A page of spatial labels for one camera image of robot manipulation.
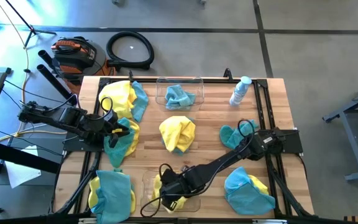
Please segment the white bottle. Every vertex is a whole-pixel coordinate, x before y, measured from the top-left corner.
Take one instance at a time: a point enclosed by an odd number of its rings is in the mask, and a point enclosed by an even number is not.
[[[230,105],[238,106],[240,105],[243,97],[246,95],[249,84],[252,83],[252,80],[249,77],[241,77],[241,82],[237,83],[234,88],[233,94],[230,97]]]

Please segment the gray floor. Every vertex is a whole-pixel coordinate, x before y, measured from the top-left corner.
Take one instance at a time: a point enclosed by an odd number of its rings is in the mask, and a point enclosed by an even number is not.
[[[25,12],[26,18],[32,19],[34,25],[257,28],[252,0],[208,0],[205,8],[196,0],[125,0],[121,7],[108,0],[12,0],[12,3],[21,13]],[[4,1],[1,4],[15,23],[21,24]],[[358,30],[358,0],[260,0],[259,5],[266,29]],[[0,11],[0,23],[8,22]],[[21,34],[23,37],[27,35],[26,32]],[[220,77],[229,67],[237,77],[266,77],[258,34],[143,34],[154,47],[155,61],[149,71],[134,70],[134,75]],[[82,35],[105,46],[113,33],[59,32],[56,37],[47,34],[33,37],[29,56],[30,69],[34,73],[27,85],[29,91],[61,99],[35,71],[35,67],[42,63],[37,52],[49,50],[59,36],[74,35]],[[348,102],[358,91],[358,35],[266,35],[266,39],[273,75],[285,79],[293,119],[301,131],[315,213],[337,219],[344,215],[358,215],[358,180],[346,182],[343,178],[358,171],[349,141],[339,120],[325,124],[321,119]],[[146,57],[144,47],[133,39],[120,40],[114,45],[114,50],[123,58]],[[0,30],[0,67],[5,66],[15,70],[8,79],[20,85],[24,78],[25,53],[20,40],[9,27]],[[127,75],[127,70],[123,69],[121,74]],[[5,89],[16,100],[20,98],[18,89],[9,84]],[[29,95],[26,95],[26,100],[55,105]],[[10,99],[1,95],[0,115],[9,116],[0,117],[0,130],[16,131],[19,125],[17,112]]]

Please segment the coiled hose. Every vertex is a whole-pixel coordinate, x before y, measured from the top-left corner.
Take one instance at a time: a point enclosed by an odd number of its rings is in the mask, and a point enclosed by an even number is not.
[[[117,57],[112,52],[112,45],[120,39],[121,37],[134,37],[138,40],[140,40],[149,51],[149,58],[147,60],[144,60],[143,62],[128,62],[127,60],[124,60],[122,58]],[[126,68],[142,68],[145,70],[148,70],[150,68],[150,64],[154,61],[154,49],[150,42],[140,33],[131,32],[131,31],[122,31],[118,34],[112,36],[109,41],[107,42],[106,51],[111,60],[107,61],[108,67],[115,67],[117,71],[120,70],[121,67]]]

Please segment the wooden table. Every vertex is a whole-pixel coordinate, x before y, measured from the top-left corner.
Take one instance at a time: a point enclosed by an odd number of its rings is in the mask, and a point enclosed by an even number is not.
[[[88,110],[89,113],[92,113],[94,110],[99,78],[85,77],[83,80],[79,99],[82,108]],[[292,129],[294,125],[284,80],[281,78],[270,78],[267,80],[276,125],[280,129]],[[144,193],[142,178],[147,171],[157,171],[159,165],[164,162],[169,163],[176,171],[179,171],[183,165],[192,166],[209,163],[225,154],[228,150],[219,139],[219,130],[223,125],[236,127],[237,122],[242,118],[254,119],[256,123],[259,123],[254,88],[250,86],[241,105],[235,108],[229,106],[229,99],[234,86],[235,84],[204,84],[205,100],[201,109],[195,113],[194,117],[196,124],[195,140],[190,147],[189,153],[178,156],[169,153],[162,146],[161,134],[158,130],[162,121],[178,113],[160,110],[154,98],[155,84],[143,83],[144,90],[147,96],[149,96],[149,105],[142,121],[139,123],[139,143],[135,152],[125,158],[120,167],[125,174],[131,176],[131,182],[135,186],[136,211],[132,214],[133,217],[140,217],[140,199]],[[263,91],[260,91],[260,94],[261,98],[264,99]],[[265,110],[265,120],[268,121],[264,100],[262,100],[262,107]],[[74,152],[62,165],[56,188],[55,209],[62,207],[77,188],[83,158],[84,152]],[[313,213],[308,183],[300,159],[293,154],[282,154],[282,160],[288,188],[302,204],[303,208]],[[197,212],[175,212],[173,215],[167,212],[158,212],[156,217],[250,218],[250,216],[236,214],[224,198],[224,180],[236,167],[240,166],[245,167],[248,174],[256,176],[266,186],[269,186],[265,160],[250,161],[245,159],[228,167],[215,177],[211,187],[204,194],[200,195],[201,207]],[[113,169],[105,154],[102,155],[99,169]],[[278,186],[277,193],[280,208],[284,212],[283,197]],[[88,189],[85,189],[81,211],[85,209],[87,199]],[[259,217],[272,218],[274,217],[273,211]]]

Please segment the clear plastic container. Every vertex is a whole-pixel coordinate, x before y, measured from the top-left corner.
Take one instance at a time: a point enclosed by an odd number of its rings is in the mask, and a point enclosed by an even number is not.
[[[157,171],[147,171],[143,175],[143,196],[140,199],[140,205],[143,207],[152,198],[152,192],[154,190],[154,178],[158,174]],[[176,210],[175,212],[197,212],[200,209],[201,200],[199,196],[189,198],[183,208]],[[154,212],[157,209],[152,203],[144,208],[146,212]],[[160,206],[159,212],[166,211],[164,206]]]
[[[181,89],[189,96],[187,100],[179,100],[179,103],[172,103],[173,98],[168,102],[166,95],[168,89]],[[202,78],[164,78],[157,79],[155,84],[155,101],[161,110],[164,111],[198,111],[204,103],[204,81]]]

